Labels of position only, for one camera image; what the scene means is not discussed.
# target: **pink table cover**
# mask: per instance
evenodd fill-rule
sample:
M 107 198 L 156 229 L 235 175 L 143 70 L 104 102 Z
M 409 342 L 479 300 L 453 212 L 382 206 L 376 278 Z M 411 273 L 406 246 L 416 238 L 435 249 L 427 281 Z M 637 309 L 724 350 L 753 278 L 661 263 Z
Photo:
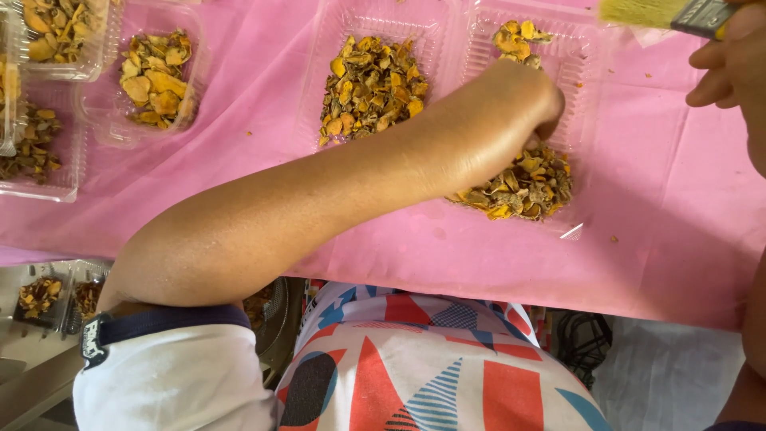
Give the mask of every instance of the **pink table cover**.
M 290 137 L 316 4 L 198 6 L 214 61 L 194 126 L 132 151 L 89 143 L 74 204 L 0 196 L 0 264 L 113 258 L 172 204 L 308 154 Z M 627 31 L 617 41 L 579 241 L 437 200 L 351 229 L 291 274 L 736 329 L 766 243 L 766 187 L 739 110 L 684 104 L 700 44 L 680 35 L 641 49 Z

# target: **paintbrush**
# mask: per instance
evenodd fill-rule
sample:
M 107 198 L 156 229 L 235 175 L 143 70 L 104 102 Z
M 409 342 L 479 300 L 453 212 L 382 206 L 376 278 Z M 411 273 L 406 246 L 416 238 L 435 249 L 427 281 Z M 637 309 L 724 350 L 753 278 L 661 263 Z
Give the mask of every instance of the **paintbrush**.
M 738 8 L 724 0 L 601 0 L 598 14 L 603 21 L 722 41 L 726 22 Z

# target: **blue striped pattern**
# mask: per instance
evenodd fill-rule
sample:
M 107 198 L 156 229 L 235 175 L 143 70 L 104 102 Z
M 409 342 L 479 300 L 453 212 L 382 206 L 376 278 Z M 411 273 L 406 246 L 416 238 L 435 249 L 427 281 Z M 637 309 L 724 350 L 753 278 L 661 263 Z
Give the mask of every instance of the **blue striped pattern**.
M 404 407 L 423 431 L 457 431 L 457 380 L 460 358 L 420 388 Z

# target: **tray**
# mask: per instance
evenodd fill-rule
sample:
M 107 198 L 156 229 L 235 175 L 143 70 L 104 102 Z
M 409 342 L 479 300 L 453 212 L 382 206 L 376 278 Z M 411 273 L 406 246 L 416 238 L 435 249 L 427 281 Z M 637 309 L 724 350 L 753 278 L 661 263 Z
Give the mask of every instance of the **tray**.
M 330 74 L 329 62 L 337 57 L 349 35 L 357 40 L 364 36 L 379 36 L 383 41 L 413 40 L 413 55 L 418 70 L 429 85 L 425 104 L 449 79 L 445 54 L 448 37 L 454 31 L 458 16 L 453 0 L 325 0 L 320 3 L 314 21 L 309 65 L 303 83 L 303 96 L 293 139 L 306 142 L 312 152 L 319 150 L 319 128 L 322 120 L 322 98 L 325 79 Z
M 25 63 L 29 57 L 26 54 L 25 41 L 27 27 L 15 11 L 6 4 L 0 4 L 0 54 L 6 58 L 5 70 L 2 71 L 3 87 L 6 92 L 0 97 L 2 118 L 0 118 L 0 156 L 14 156 L 16 130 L 26 126 L 26 110 L 18 109 L 24 106 L 25 74 L 19 65 Z M 16 94 L 9 89 L 17 88 Z
M 121 21 L 122 36 L 116 52 L 127 51 L 134 35 L 169 34 L 176 28 L 187 31 L 192 45 L 191 59 L 182 68 L 187 91 L 184 100 L 195 101 L 195 112 L 179 117 L 165 130 L 134 124 L 128 114 L 140 112 L 119 85 L 120 68 L 124 60 L 121 54 L 105 68 L 101 76 L 91 84 L 79 84 L 77 93 L 78 117 L 93 125 L 95 139 L 102 144 L 130 149 L 143 139 L 160 140 L 173 136 L 192 125 L 196 110 L 205 93 L 210 54 L 199 16 L 186 5 L 176 2 L 149 2 L 134 0 L 125 5 Z
M 569 205 L 543 223 L 522 219 L 514 222 L 536 225 L 565 239 L 578 239 L 576 229 L 588 211 L 578 206 L 577 197 L 589 187 L 590 173 L 584 161 L 593 150 L 610 33 L 589 11 L 526 0 L 478 0 L 468 12 L 468 38 L 457 68 L 459 84 L 475 78 L 497 61 L 500 52 L 492 36 L 511 19 L 519 23 L 532 20 L 541 30 L 555 35 L 551 44 L 530 46 L 532 53 L 541 55 L 545 73 L 566 96 L 564 115 L 548 145 L 569 155 L 574 174 L 574 198 Z
M 62 332 L 67 335 L 77 335 L 83 327 L 82 314 L 80 313 L 80 310 L 77 309 L 77 302 L 75 301 L 77 284 L 83 281 L 95 281 L 96 283 L 103 284 L 111 269 L 102 262 L 84 260 L 76 260 L 72 263 L 72 266 L 74 267 L 72 274 L 72 292 L 69 297 L 67 316 L 64 319 L 64 325 L 62 326 Z
M 64 319 L 69 307 L 69 294 L 71 293 L 72 283 L 72 265 L 70 262 L 48 262 L 38 263 L 27 266 L 18 280 L 18 287 L 29 285 L 40 277 L 55 277 L 61 280 L 61 292 L 58 299 L 44 313 L 38 317 L 24 317 L 25 311 L 16 302 L 16 308 L 13 313 L 13 320 L 20 321 L 34 326 L 43 327 L 54 332 L 60 332 L 64 326 Z
M 24 16 L 23 0 L 13 0 L 10 4 L 19 17 Z M 77 61 L 74 63 L 49 64 L 30 60 L 25 65 L 25 70 L 33 77 L 39 79 L 93 81 L 98 78 L 103 67 L 104 41 L 107 34 L 110 33 L 110 27 L 115 25 L 115 23 L 109 20 L 111 4 L 110 0 L 88 1 L 92 16 L 94 17 L 93 25 L 95 30 L 83 43 L 80 57 Z M 31 28 L 28 28 L 27 35 L 28 41 L 36 41 L 43 36 L 43 34 Z
M 64 124 L 63 130 L 49 146 L 61 160 L 61 169 L 50 172 L 47 182 L 40 186 L 33 179 L 17 176 L 0 181 L 0 195 L 74 202 L 85 168 L 85 141 L 89 131 L 75 120 L 74 89 L 62 81 L 30 81 L 27 98 L 39 107 L 51 108 Z

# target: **white t-shirt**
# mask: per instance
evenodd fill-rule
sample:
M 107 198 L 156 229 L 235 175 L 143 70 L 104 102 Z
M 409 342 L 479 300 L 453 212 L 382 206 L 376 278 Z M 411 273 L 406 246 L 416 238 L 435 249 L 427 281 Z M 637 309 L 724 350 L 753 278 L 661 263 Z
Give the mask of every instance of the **white t-shirt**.
M 517 304 L 329 283 L 273 393 L 252 331 L 206 325 L 106 346 L 81 371 L 81 430 L 607 430 Z

